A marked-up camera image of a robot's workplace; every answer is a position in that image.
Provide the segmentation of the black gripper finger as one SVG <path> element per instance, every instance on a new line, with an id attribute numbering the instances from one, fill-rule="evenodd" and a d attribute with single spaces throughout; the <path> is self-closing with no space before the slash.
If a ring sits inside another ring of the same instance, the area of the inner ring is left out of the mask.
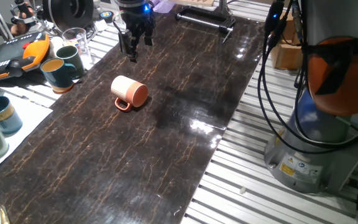
<path id="1" fill-rule="evenodd" d="M 146 27 L 145 28 L 145 34 L 144 34 L 144 43 L 145 43 L 145 45 L 148 45 L 148 46 L 153 45 L 153 42 L 152 42 L 153 31 L 154 31 L 153 27 Z"/>
<path id="2" fill-rule="evenodd" d="M 119 31 L 119 43 L 121 52 L 129 58 L 131 62 L 137 62 L 136 45 L 132 44 L 132 32 L 129 30 Z"/>

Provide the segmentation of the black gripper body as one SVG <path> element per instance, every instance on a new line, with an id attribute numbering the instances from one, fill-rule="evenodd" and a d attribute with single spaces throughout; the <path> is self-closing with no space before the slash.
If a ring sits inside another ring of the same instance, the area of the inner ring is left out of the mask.
<path id="1" fill-rule="evenodd" d="M 131 31 L 133 35 L 153 35 L 155 30 L 154 4 L 118 4 L 119 12 L 126 24 L 125 29 L 116 26 L 119 34 Z"/>

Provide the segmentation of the person's bare hand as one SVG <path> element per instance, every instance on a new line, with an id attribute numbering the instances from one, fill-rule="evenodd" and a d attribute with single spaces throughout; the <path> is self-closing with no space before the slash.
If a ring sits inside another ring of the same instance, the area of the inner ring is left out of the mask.
<path id="1" fill-rule="evenodd" d="M 28 2 L 25 2 L 24 4 L 27 6 L 31 16 L 33 16 L 34 10 L 32 9 L 32 7 L 29 6 Z M 30 29 L 30 25 L 18 22 L 17 24 L 13 24 L 11 26 L 11 34 L 14 37 L 16 37 L 16 36 L 25 34 L 26 32 L 29 31 L 29 29 Z"/>

